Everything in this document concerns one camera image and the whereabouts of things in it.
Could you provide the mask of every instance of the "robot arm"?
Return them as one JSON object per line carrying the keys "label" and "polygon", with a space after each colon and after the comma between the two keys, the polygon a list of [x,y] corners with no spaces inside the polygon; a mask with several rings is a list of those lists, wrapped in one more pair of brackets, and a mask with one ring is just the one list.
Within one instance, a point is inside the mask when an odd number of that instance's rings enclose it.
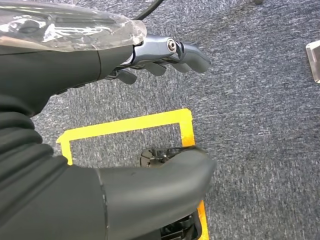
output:
{"label": "robot arm", "polygon": [[29,119],[69,88],[115,78],[132,84],[137,77],[130,68],[205,72],[210,61],[196,47],[155,35],[106,50],[1,46],[0,64],[2,240],[139,239],[195,211],[217,166],[198,148],[157,168],[68,166]]}

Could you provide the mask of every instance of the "ribbed rubber sleeve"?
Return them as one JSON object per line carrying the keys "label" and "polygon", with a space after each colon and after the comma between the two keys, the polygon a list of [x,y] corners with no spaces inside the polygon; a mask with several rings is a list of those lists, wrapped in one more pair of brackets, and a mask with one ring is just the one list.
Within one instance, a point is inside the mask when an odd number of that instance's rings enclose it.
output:
{"label": "ribbed rubber sleeve", "polygon": [[27,116],[0,111],[0,239],[106,239],[97,172],[53,153]]}

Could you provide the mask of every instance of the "floor marking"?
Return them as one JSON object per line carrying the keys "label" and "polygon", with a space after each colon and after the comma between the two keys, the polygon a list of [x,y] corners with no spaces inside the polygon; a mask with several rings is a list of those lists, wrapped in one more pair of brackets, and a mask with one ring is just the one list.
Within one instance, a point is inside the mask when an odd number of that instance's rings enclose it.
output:
{"label": "floor marking", "polygon": [[[62,154],[68,159],[68,164],[72,165],[70,141],[171,124],[179,124],[183,147],[194,146],[195,144],[192,127],[192,115],[187,108],[69,129],[60,136],[57,143],[60,144]],[[199,240],[209,240],[204,201],[200,203],[198,212],[202,226],[202,235]]]}

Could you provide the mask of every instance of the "robotic finger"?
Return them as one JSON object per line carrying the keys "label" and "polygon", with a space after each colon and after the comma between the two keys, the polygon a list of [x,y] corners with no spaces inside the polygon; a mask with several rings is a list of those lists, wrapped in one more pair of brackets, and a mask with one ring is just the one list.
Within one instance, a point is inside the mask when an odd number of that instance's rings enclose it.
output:
{"label": "robotic finger", "polygon": [[143,42],[134,46],[133,53],[115,69],[115,72],[121,73],[121,77],[117,78],[131,84],[135,82],[137,77],[125,69],[145,69],[155,76],[162,76],[166,72],[168,65],[171,65],[181,73],[190,70],[204,73],[210,67],[211,61],[193,45],[176,41],[171,37],[147,35]]}

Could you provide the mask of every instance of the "clear plastic cover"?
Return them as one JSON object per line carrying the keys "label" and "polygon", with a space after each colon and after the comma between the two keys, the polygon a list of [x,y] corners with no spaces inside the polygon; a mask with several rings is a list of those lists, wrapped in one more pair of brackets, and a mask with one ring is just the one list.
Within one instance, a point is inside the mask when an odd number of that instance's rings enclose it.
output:
{"label": "clear plastic cover", "polygon": [[60,52],[137,45],[140,20],[72,4],[0,0],[0,45]]}

